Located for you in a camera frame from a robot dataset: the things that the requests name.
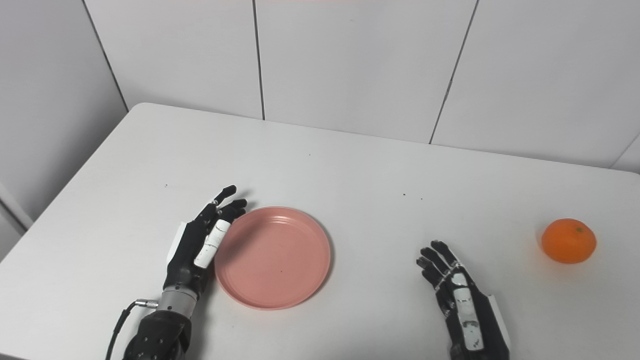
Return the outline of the black and white left hand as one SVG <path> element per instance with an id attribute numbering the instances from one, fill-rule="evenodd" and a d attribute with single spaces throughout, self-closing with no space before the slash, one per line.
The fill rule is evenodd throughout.
<path id="1" fill-rule="evenodd" d="M 201 298 L 209 283 L 210 271 L 208 265 L 203 268 L 197 266 L 195 259 L 219 220 L 231 224 L 246 213 L 248 201 L 244 198 L 220 207 L 226 198 L 233 196 L 236 192 L 236 185 L 224 187 L 192 221 L 186 223 L 177 249 L 167 265 L 163 290 L 189 290 L 195 294 L 196 300 Z"/>

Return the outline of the black and white right hand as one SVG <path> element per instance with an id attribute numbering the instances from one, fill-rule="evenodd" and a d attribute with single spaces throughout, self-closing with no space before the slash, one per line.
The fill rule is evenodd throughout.
<path id="1" fill-rule="evenodd" d="M 509 360 L 510 338 L 498 303 L 478 289 L 466 267 L 439 240 L 420 249 L 416 264 L 432 285 L 451 345 L 451 360 Z"/>

